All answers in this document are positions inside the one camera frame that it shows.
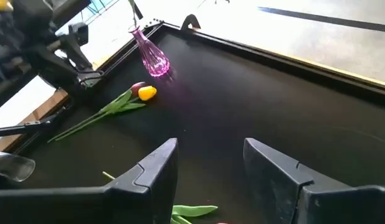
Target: black table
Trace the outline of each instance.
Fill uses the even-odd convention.
[[[18,187],[104,185],[102,171],[120,175],[173,137],[174,203],[219,206],[194,223],[261,223],[244,172],[246,137],[348,185],[385,185],[385,88],[168,24],[148,36],[168,56],[169,74],[151,77],[128,43],[104,66],[108,78],[96,93],[56,132],[136,82],[155,86],[156,98],[59,142],[47,144],[46,136],[26,147],[22,154],[37,167]]]

